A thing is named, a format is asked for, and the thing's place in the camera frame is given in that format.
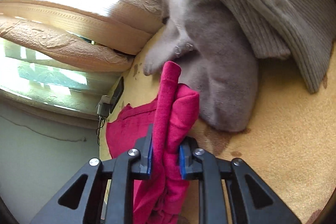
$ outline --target metal screw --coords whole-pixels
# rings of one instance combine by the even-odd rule
[[[96,159],[96,158],[90,159],[89,164],[90,164],[91,166],[96,166],[96,165],[99,164],[99,160]]]
[[[202,148],[196,148],[195,151],[194,151],[194,153],[195,153],[196,155],[198,155],[198,156],[203,155],[204,152],[205,152],[205,151],[204,151],[204,149],[202,149]]]
[[[233,162],[234,165],[239,166],[243,163],[243,160],[240,159],[240,158],[235,158],[235,159],[233,159],[232,162]]]
[[[139,151],[135,148],[132,148],[132,149],[128,150],[128,154],[130,156],[136,156],[138,153],[139,153]]]

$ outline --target white wall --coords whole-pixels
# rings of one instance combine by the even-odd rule
[[[93,157],[99,157],[95,130],[38,119],[0,103],[0,196],[20,224],[28,224]]]

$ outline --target cable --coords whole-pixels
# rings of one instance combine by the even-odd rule
[[[103,128],[105,124],[106,118],[101,118],[99,117],[99,125],[98,128],[96,129],[96,135],[97,135],[97,144],[100,145],[100,130]]]
[[[37,131],[35,131],[34,129],[28,127],[28,126],[24,126],[24,125],[22,125],[22,124],[19,124],[19,123],[14,122],[14,121],[12,121],[12,120],[10,120],[10,119],[7,119],[6,117],[4,117],[4,116],[2,116],[2,115],[0,115],[0,117],[3,118],[3,119],[5,119],[5,120],[7,120],[7,121],[9,121],[10,123],[12,123],[12,124],[14,124],[14,125],[16,125],[16,126],[28,128],[29,130],[31,130],[31,131],[33,131],[33,132],[35,132],[35,133],[37,133],[37,134],[40,134],[40,135],[42,135],[42,136],[49,137],[49,138],[52,138],[52,139],[55,139],[55,140],[59,140],[59,141],[63,141],[63,142],[73,142],[73,143],[75,143],[75,142],[86,142],[86,138],[85,138],[85,137],[84,137],[84,138],[81,138],[81,139],[78,139],[78,140],[68,140],[68,139],[60,139],[60,138],[57,138],[57,137],[48,136],[48,135],[45,135],[45,134],[43,134],[43,133],[37,132]]]

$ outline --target stain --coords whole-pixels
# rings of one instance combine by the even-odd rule
[[[134,77],[135,75],[137,75],[137,73],[138,73],[138,64],[135,64],[135,65],[134,65],[134,74],[133,74],[133,77]]]
[[[327,74],[324,75],[324,77],[322,79],[322,84],[323,84],[323,87],[326,89],[327,86],[328,86],[328,76],[327,76]]]
[[[333,45],[331,46],[330,57],[334,54],[334,47],[335,47],[336,40],[333,41]]]
[[[249,133],[251,133],[251,131],[252,131],[252,129],[250,129],[250,128],[245,128],[243,131],[241,131],[240,133],[242,133],[242,134],[249,134]]]
[[[205,136],[211,143],[212,153],[215,156],[219,156],[225,148],[227,148],[231,138],[236,135],[236,133],[227,132],[217,132],[215,130],[207,130]]]
[[[182,215],[178,215],[177,224],[189,224],[189,220]]]
[[[321,212],[322,210],[320,209],[313,212],[308,221],[306,222],[306,224],[312,224],[317,219],[317,217],[320,215]]]
[[[241,157],[243,154],[241,153],[241,152],[239,152],[239,151],[233,151],[233,152],[231,152],[231,155],[233,156],[233,157]]]

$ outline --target red towel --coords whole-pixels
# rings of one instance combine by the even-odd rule
[[[199,94],[178,84],[180,73],[177,64],[167,62],[157,98],[136,108],[128,104],[107,124],[106,141],[114,158],[133,148],[154,123],[151,179],[134,182],[134,224],[175,224],[182,208],[189,182],[180,175],[179,145],[198,118]]]

